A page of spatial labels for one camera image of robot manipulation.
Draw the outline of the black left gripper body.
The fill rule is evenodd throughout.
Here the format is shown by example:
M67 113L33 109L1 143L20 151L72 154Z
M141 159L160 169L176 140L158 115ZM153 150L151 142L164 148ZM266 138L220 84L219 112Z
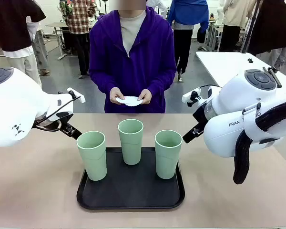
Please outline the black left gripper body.
M55 120L51 121L49 119L46 120L35 120L34 121L34 128L46 132L57 132L60 131L61 128L61 121Z

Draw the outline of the pale green plastic cup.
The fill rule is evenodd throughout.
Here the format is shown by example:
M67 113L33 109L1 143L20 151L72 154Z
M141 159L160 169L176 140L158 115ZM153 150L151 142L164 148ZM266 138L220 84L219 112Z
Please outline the pale green plastic cup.
M99 181L107 175L106 138L102 132L89 131L77 139L85 170L90 180Z
M159 131L154 139L156 173L162 179L171 179L175 174L183 139L174 130Z
M128 165L136 165L141 160L143 123L136 119L126 119L118 124L123 160Z

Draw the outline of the white lace paper coaster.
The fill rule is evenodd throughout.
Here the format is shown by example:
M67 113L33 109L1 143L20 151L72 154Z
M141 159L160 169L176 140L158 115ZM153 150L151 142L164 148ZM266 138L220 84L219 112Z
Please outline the white lace paper coaster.
M126 106L138 106L143 102L143 99L138 100L135 96L125 96L124 99L116 97L116 101Z

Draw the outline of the person's left forearm purple sleeve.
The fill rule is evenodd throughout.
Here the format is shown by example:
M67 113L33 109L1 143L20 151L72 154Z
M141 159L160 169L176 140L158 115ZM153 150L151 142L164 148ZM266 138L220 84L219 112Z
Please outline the person's left forearm purple sleeve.
M152 94L152 97L163 94L173 83L176 73L176 68L160 70L159 73L149 83L147 89Z

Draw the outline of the person's right forearm purple sleeve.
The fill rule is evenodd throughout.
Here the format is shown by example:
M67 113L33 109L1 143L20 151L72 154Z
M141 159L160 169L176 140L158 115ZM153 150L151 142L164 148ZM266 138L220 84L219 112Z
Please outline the person's right forearm purple sleeve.
M91 80L98 86L98 89L109 96L111 89L116 86L113 77L107 74L103 69L100 70L92 67L89 68L89 74Z

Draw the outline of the person's left hand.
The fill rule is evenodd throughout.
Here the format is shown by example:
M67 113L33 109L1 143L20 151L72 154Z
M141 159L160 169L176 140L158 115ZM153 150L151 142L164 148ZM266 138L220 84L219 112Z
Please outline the person's left hand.
M149 104L151 102L152 94L148 89L143 89L138 97L141 104Z

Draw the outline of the person in grey trousers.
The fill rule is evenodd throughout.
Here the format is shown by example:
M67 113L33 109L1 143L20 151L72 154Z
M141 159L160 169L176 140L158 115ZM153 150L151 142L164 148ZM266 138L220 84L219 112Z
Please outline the person in grey trousers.
M50 75L48 52L45 47L40 23L32 22L30 16L26 17L26 23L31 37L31 45L37 61L38 72L40 76Z

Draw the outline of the person in purple hoodie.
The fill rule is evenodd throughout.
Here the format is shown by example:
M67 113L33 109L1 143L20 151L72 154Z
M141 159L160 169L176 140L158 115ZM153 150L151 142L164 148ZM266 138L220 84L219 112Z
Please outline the person in purple hoodie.
M173 31L152 7L113 10L98 19L89 37L90 67L111 75L124 97L139 97L160 70L176 68ZM149 104L138 106L114 104L106 95L104 110L164 113L165 106L164 93L152 97Z

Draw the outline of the black tripod pole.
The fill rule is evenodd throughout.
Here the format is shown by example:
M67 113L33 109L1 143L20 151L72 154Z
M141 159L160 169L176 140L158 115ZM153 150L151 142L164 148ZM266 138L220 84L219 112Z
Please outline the black tripod pole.
M241 48L241 53L246 53L250 44L250 40L251 40L251 36L252 36L252 31L255 25L255 21L256 18L258 16L258 12L259 12L259 8L260 8L260 4L262 3L263 0L257 0L254 10L253 10L253 15L250 19L250 25L249 28L246 32L246 37L245 37L245 41L243 42L243 46Z

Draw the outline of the white background desk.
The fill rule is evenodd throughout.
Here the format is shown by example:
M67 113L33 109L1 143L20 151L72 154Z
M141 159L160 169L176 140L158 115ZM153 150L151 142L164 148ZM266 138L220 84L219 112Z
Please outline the white background desk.
M70 50L68 50L65 46L65 38L64 34L70 32L66 23L64 22L54 22L47 24L46 27L53 28L54 29L54 35L57 40L58 48L60 51L60 56L57 58L58 61L66 57Z

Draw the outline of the person in blue jacket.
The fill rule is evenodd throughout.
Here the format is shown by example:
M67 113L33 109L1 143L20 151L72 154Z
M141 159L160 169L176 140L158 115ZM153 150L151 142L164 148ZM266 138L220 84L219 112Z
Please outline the person in blue jacket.
M188 65L194 26L200 25L197 41L204 43L209 25L208 16L206 0L172 0L167 20L173 27L178 82L182 81L182 74L185 73Z

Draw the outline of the person in beige top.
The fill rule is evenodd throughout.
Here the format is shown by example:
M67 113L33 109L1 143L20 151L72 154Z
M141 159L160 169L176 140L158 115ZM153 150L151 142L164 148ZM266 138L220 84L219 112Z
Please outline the person in beige top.
M241 29L247 25L256 0L226 0L224 5L223 32L220 52L232 52Z

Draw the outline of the person in dark tee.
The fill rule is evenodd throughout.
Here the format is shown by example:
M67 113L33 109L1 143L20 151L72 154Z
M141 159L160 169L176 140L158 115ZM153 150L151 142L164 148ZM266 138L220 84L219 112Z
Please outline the person in dark tee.
M41 80L32 42L39 22L46 16L33 0L0 0L0 44L11 67Z

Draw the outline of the person in black coat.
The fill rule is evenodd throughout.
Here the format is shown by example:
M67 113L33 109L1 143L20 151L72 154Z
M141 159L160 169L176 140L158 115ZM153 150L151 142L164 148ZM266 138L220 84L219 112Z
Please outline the person in black coat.
M286 48L286 3L284 0L263 0L250 38L248 53L270 52L268 64L277 61Z

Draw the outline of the person in plaid shirt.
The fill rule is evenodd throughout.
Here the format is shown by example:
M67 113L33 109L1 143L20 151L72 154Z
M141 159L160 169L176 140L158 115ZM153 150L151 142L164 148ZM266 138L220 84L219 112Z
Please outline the person in plaid shirt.
M59 0L62 17L65 20L79 60L80 75L88 75L90 57L89 18L96 14L95 0Z

